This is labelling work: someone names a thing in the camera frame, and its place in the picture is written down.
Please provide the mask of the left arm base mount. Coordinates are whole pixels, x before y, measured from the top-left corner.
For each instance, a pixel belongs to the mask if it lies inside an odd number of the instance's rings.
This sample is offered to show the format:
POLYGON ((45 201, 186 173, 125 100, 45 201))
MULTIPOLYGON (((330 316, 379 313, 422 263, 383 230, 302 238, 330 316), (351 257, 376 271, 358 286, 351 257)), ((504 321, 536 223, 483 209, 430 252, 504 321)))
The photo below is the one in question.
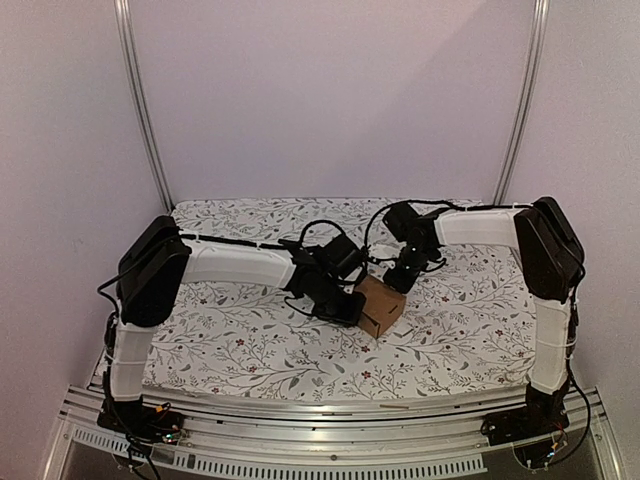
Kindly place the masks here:
POLYGON ((116 401, 105 395, 97 425, 144 443, 176 443, 183 433, 185 417, 169 402, 157 407, 143 404, 143 398, 116 401))

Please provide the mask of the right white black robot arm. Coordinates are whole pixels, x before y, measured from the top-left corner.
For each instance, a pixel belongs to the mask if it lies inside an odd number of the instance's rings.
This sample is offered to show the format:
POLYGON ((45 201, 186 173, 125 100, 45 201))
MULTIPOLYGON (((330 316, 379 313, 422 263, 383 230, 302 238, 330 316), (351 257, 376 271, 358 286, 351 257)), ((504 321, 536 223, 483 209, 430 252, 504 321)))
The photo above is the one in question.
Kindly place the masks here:
POLYGON ((382 222, 402 248, 384 283, 408 293, 440 251, 450 246, 508 248, 534 304, 535 357, 530 388, 556 395, 570 380, 570 357, 579 323, 577 291, 586 275, 584 249, 552 197, 525 205, 458 206, 433 202, 420 214, 415 201, 383 209, 382 222))

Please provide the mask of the brown cardboard box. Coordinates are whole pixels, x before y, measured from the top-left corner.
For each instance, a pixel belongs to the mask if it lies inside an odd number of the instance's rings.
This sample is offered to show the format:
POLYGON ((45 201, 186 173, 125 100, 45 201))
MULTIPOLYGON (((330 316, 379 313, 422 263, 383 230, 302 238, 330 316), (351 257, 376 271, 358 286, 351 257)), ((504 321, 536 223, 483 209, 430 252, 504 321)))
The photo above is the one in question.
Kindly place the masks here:
POLYGON ((354 289, 365 296, 358 326, 379 339, 402 316, 406 296, 394 291, 374 276, 368 275, 354 289))

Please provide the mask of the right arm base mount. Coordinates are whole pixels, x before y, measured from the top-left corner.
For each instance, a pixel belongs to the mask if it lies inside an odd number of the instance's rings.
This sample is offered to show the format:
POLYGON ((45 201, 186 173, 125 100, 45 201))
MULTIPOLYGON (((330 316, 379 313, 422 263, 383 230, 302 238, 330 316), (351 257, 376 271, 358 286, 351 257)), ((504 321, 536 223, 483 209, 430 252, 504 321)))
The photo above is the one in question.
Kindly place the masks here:
POLYGON ((563 430, 569 426, 565 394, 563 390, 546 394, 528 385, 522 407, 487 414, 480 432, 495 446, 563 430))

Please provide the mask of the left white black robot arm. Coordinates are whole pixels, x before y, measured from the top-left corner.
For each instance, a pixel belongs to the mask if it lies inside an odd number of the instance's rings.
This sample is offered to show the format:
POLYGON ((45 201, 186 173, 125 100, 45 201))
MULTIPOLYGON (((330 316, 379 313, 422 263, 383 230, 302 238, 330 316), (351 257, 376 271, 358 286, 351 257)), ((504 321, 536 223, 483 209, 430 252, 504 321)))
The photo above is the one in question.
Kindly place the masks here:
POLYGON ((182 230, 174 218, 155 218, 120 259, 116 276, 97 289, 113 306, 105 335, 105 390, 111 419, 128 434, 148 426, 139 405, 143 374, 158 327, 172 314, 180 287, 196 282, 262 285, 306 297, 312 316, 352 327, 366 297, 363 252, 340 231, 324 245, 302 237, 273 244, 182 230))

